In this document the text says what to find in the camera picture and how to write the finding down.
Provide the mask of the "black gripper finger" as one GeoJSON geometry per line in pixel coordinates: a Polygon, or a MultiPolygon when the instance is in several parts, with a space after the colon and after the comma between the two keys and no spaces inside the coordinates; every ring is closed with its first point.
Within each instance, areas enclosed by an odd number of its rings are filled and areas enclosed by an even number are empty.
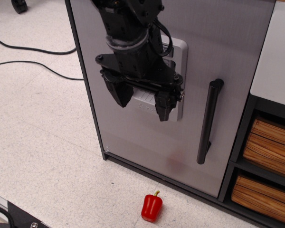
{"type": "Polygon", "coordinates": [[[110,71],[102,71],[102,77],[117,104],[122,108],[126,107],[133,96],[133,87],[128,85],[123,78],[112,74],[110,71]]]}
{"type": "Polygon", "coordinates": [[[177,98],[169,92],[157,92],[154,96],[155,108],[161,122],[168,121],[169,114],[176,107],[177,98]]]}

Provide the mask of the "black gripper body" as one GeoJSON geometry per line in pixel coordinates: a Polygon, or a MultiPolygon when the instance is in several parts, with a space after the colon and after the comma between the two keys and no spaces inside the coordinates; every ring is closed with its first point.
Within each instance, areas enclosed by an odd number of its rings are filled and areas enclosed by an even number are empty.
{"type": "Polygon", "coordinates": [[[98,55],[95,60],[102,71],[110,71],[120,76],[134,88],[157,92],[169,92],[176,96],[177,102],[183,98],[183,77],[167,66],[163,57],[173,49],[171,36],[168,45],[162,43],[160,33],[142,33],[133,40],[123,40],[106,36],[106,42],[113,51],[111,54],[98,55]]]}

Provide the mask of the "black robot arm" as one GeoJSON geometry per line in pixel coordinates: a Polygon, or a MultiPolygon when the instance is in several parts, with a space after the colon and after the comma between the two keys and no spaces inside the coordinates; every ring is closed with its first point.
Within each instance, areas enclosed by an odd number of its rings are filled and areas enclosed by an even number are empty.
{"type": "Polygon", "coordinates": [[[183,77],[166,65],[173,41],[158,20],[164,10],[160,0],[94,0],[106,30],[106,43],[113,51],[95,58],[114,100],[126,107],[134,88],[154,94],[160,121],[169,119],[183,98],[183,77]]]}

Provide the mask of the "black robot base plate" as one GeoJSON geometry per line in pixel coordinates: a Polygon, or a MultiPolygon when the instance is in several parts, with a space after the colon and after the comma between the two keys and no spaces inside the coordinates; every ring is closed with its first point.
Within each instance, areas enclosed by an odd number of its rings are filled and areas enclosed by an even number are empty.
{"type": "Polygon", "coordinates": [[[15,204],[8,201],[8,212],[12,216],[16,228],[49,228],[44,222],[30,215],[15,204]]]}

